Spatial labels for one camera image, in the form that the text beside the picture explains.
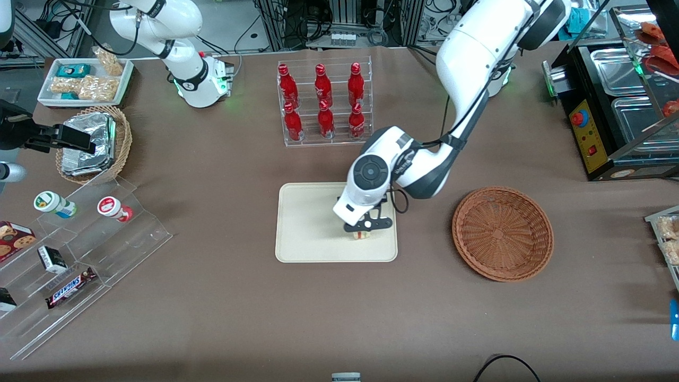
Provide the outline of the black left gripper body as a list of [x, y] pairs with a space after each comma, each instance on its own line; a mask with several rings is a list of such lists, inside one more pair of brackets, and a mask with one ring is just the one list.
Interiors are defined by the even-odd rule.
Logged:
[[358, 221], [361, 222], [362, 227], [373, 227], [373, 218], [383, 216], [382, 205], [386, 202], [388, 202], [388, 199], [382, 198], [377, 205], [373, 206], [371, 210], [364, 213], [363, 217]]

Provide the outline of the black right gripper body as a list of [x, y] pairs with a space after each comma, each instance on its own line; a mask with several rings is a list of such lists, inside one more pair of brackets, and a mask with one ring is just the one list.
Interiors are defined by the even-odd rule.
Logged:
[[1, 100], [1, 150], [32, 149], [29, 141], [36, 124], [32, 114], [5, 100]]

